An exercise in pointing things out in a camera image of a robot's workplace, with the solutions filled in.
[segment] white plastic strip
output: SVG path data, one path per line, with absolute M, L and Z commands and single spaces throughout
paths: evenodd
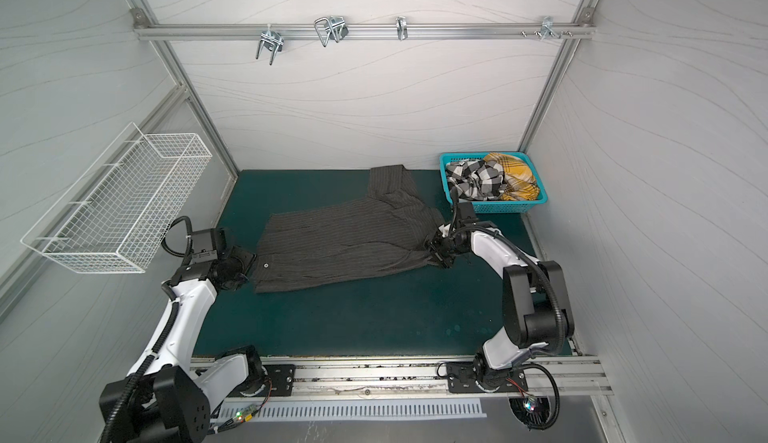
M 225 401 L 222 423 L 248 402 Z M 480 399 L 409 399 L 353 401 L 269 401 L 251 421 L 408 421 L 485 418 Z

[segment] plaid fabric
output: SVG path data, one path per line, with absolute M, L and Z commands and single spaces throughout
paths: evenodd
M 501 164 L 504 168 L 506 190 L 502 200 L 536 200 L 539 188 L 531 168 L 520 158 L 504 153 L 489 153 L 483 160 L 489 163 Z
M 463 200 L 498 200 L 507 189 L 504 168 L 495 161 L 460 160 L 446 165 L 448 190 L 458 188 Z

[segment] horizontal metal bar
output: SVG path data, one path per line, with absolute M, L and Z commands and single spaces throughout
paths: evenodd
M 214 359 L 193 359 L 191 368 L 210 367 Z M 472 361 L 472 355 L 286 357 L 262 359 L 266 365 L 296 365 L 291 399 L 417 399 L 459 398 L 448 392 L 447 380 L 437 377 L 445 361 Z M 561 395 L 612 395 L 600 360 L 593 356 L 556 356 L 535 360 L 546 367 L 558 383 Z M 529 390 L 551 395 L 552 385 L 537 370 L 525 370 Z M 504 393 L 473 394 L 505 397 Z
M 156 25 L 135 28 L 140 40 L 259 40 L 267 25 Z M 317 40 L 312 25 L 272 25 L 286 41 Z M 347 25 L 344 40 L 397 40 L 397 26 L 392 24 Z M 408 24 L 408 40 L 505 40 L 538 39 L 542 29 L 536 23 Z M 594 26 L 555 23 L 562 39 L 592 38 Z

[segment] metal clamp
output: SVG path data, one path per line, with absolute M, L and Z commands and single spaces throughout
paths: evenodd
M 333 41 L 339 43 L 350 33 L 343 16 L 324 16 L 315 20 L 315 32 L 320 37 L 322 46 L 327 46 L 333 35 Z
M 270 65 L 275 61 L 275 54 L 283 51 L 283 37 L 278 32 L 273 32 L 270 26 L 266 26 L 266 31 L 261 33 L 261 39 L 259 40 L 259 46 L 256 48 L 256 60 L 259 59 L 259 54 L 262 48 L 266 48 L 272 55 L 270 55 Z
M 540 40 L 544 40 L 546 38 L 560 38 L 563 36 L 562 33 L 556 32 L 552 29 L 553 24 L 554 21 L 552 20 L 551 16 L 544 17 L 544 20 L 542 21 L 542 29 L 536 32 L 536 35 L 538 35 Z
M 406 22 L 406 17 L 398 16 L 395 22 L 397 25 L 397 39 L 402 42 L 408 38 L 408 23 Z

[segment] vertical metal post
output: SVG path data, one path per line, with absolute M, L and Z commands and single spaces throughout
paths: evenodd
M 146 22 L 149 25 L 157 25 L 158 19 L 155 17 L 154 13 L 152 12 L 152 8 L 149 6 L 149 3 L 147 0 L 126 0 L 131 7 L 131 9 L 140 9 L 143 10 L 143 15 L 139 15 L 137 17 L 137 14 L 133 14 L 134 20 L 137 22 Z M 214 148 L 216 149 L 216 152 L 221 157 L 221 160 L 224 161 L 224 165 L 226 166 L 226 169 L 230 172 L 230 174 L 237 178 L 237 174 L 240 172 L 240 170 L 237 168 L 237 164 L 235 163 L 234 158 L 232 158 L 232 154 L 230 153 L 229 149 L 226 147 L 226 144 L 224 142 L 224 139 L 221 137 L 221 134 L 219 134 L 219 131 L 216 129 L 216 126 L 214 125 L 213 120 L 211 120 L 210 115 L 206 111 L 205 107 L 203 106 L 202 102 L 200 101 L 200 95 L 197 94 L 197 92 L 194 89 L 194 86 L 192 85 L 189 77 L 187 76 L 187 72 L 184 71 L 184 68 L 182 68 L 178 57 L 176 56 L 176 53 L 174 52 L 173 48 L 170 46 L 170 43 L 168 42 L 152 42 L 152 45 L 154 46 L 155 50 L 158 52 L 158 55 L 160 56 L 160 60 L 165 64 L 165 67 L 168 69 L 168 72 L 171 74 L 171 76 L 174 78 L 174 80 L 181 86 L 187 88 L 187 91 L 189 92 L 189 102 L 190 106 L 192 107 L 192 111 L 195 114 L 195 117 L 200 122 L 200 126 L 203 127 L 203 131 L 205 131 L 206 135 L 210 139 L 210 141 L 213 143 Z
M 574 24 L 584 24 L 591 22 L 594 16 L 594 8 L 597 6 L 599 0 L 581 0 L 578 7 L 576 7 L 576 13 L 574 14 Z M 579 40 L 569 39 L 563 40 L 560 50 L 557 56 L 554 58 L 554 64 L 552 64 L 552 70 L 549 72 L 547 82 L 544 84 L 541 96 L 539 96 L 533 113 L 531 114 L 531 120 L 528 121 L 528 126 L 523 132 L 523 136 L 520 139 L 520 146 L 518 151 L 523 153 L 527 152 L 531 147 L 531 142 L 536 134 L 539 126 L 544 120 L 544 115 L 549 109 L 549 105 L 552 103 L 554 93 L 557 91 L 560 82 L 565 76 L 565 71 L 568 70 L 571 60 L 573 60 L 576 48 L 578 48 Z

